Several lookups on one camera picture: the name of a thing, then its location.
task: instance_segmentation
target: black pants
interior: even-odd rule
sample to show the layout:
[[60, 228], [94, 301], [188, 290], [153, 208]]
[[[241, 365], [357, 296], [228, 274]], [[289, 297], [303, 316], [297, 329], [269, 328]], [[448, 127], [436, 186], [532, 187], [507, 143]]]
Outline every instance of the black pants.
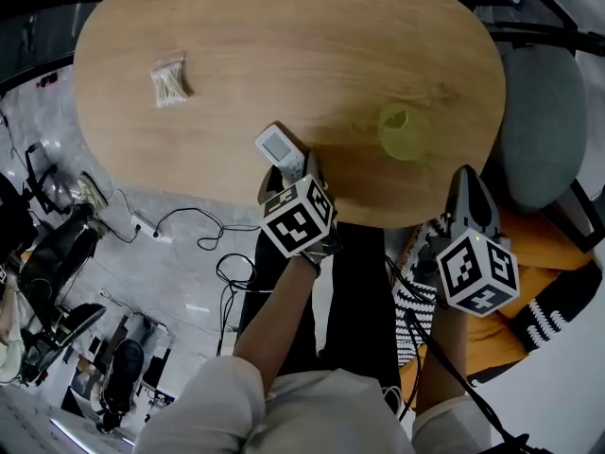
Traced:
[[61, 288], [95, 253], [98, 232], [86, 227], [93, 213], [88, 203], [76, 205], [70, 218], [38, 244], [19, 274], [19, 289], [44, 326], [50, 325]]
[[[395, 303], [385, 269], [382, 229], [339, 223], [343, 250], [334, 256], [334, 295], [324, 350], [316, 353], [315, 318], [309, 298], [296, 337], [279, 375], [335, 370], [372, 376], [381, 387], [400, 387], [395, 337]], [[257, 277], [251, 290], [273, 290], [289, 259], [264, 234], [256, 244]], [[268, 294], [247, 292], [239, 334], [265, 304]], [[386, 398], [393, 411], [395, 395]]]

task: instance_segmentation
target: person's arm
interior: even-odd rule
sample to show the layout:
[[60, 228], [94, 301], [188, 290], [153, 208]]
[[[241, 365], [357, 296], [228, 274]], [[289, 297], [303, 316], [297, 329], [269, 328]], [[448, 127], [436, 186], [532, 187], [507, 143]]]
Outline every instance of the person's arm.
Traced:
[[15, 308], [15, 291], [7, 287], [4, 298], [0, 303], [0, 342], [6, 346], [10, 341], [10, 329], [12, 328], [12, 315]]
[[290, 259], [275, 290], [233, 349], [260, 372], [268, 393], [294, 341], [316, 280], [315, 268], [303, 257]]
[[[442, 290], [438, 291], [438, 294], [442, 296]], [[466, 377], [465, 313], [452, 307], [443, 309], [436, 306], [431, 326], [431, 337], [439, 344], [456, 370], [463, 377]], [[420, 415], [446, 400], [462, 395], [464, 395], [462, 386], [445, 370], [429, 348], [418, 386], [416, 414]]]

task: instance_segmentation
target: handheld device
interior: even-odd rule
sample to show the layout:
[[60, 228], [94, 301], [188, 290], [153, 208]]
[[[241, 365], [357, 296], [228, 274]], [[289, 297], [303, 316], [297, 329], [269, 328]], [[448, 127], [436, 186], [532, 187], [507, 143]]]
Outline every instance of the handheld device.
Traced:
[[304, 154], [292, 143], [277, 124], [266, 128], [254, 142], [291, 183], [304, 173]]

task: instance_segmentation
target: wooden table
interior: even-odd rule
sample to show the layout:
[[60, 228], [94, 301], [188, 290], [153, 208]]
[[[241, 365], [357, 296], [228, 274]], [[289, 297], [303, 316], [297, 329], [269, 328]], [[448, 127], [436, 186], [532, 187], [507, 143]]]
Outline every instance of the wooden table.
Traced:
[[[149, 69], [178, 51], [193, 94], [158, 110]], [[340, 219], [381, 227], [442, 213], [505, 103], [498, 52], [455, 0], [105, 0], [74, 81], [86, 141], [121, 180], [254, 204], [268, 170], [254, 139], [280, 120], [319, 155]], [[418, 162], [376, 139], [397, 102], [430, 123]]]

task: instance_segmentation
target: floor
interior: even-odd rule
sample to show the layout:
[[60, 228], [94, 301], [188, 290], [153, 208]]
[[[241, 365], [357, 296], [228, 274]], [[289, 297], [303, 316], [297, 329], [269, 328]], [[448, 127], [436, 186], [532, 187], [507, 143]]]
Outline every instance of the floor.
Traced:
[[[520, 14], [509, 9], [480, 9], [488, 20], [516, 19], [559, 24], [558, 19], [540, 2], [531, 0]], [[217, 216], [223, 223], [255, 224], [258, 210], [255, 207], [235, 207], [225, 203], [207, 201], [143, 189], [120, 183], [103, 168], [88, 149], [79, 124], [72, 89], [72, 68], [59, 71], [59, 80], [47, 87], [28, 82], [9, 92], [0, 101], [0, 108], [8, 116], [14, 147], [23, 155], [25, 149], [36, 142], [42, 144], [35, 152], [34, 166], [39, 170], [57, 163], [61, 176], [55, 193], [64, 200], [74, 178], [80, 171], [90, 173], [106, 197], [108, 208], [101, 216], [123, 238], [133, 236], [130, 211], [135, 211], [155, 223], [165, 214], [180, 207], [201, 207]], [[11, 158], [10, 136], [0, 127], [0, 172], [13, 184], [21, 187], [25, 171], [15, 156]], [[61, 223], [56, 214], [45, 217], [34, 202], [37, 215], [53, 225]], [[216, 276], [216, 263], [226, 253], [242, 253], [253, 257], [256, 233], [226, 233], [213, 252], [204, 252], [196, 240], [216, 233], [216, 226], [199, 214], [180, 213], [171, 218], [164, 232], [173, 237], [170, 244], [160, 243], [140, 234], [131, 244], [125, 244], [108, 235], [97, 246], [95, 257], [69, 283], [66, 303], [96, 302], [105, 305], [105, 316], [79, 340], [86, 348], [92, 335], [110, 336], [127, 308], [101, 297], [104, 290], [115, 300], [134, 310], [144, 311], [149, 317], [165, 324], [170, 331], [173, 348], [172, 363], [167, 367], [167, 389], [179, 393], [179, 387], [195, 371], [195, 366], [216, 353], [219, 328], [219, 303], [224, 284]], [[405, 231], [387, 231], [390, 255], [402, 250]], [[318, 347], [325, 340], [327, 315], [331, 301], [331, 261], [322, 265], [323, 274], [314, 289]], [[249, 267], [239, 259], [225, 267], [232, 278], [248, 278]], [[234, 301], [229, 325], [236, 326], [241, 310], [241, 295]]]

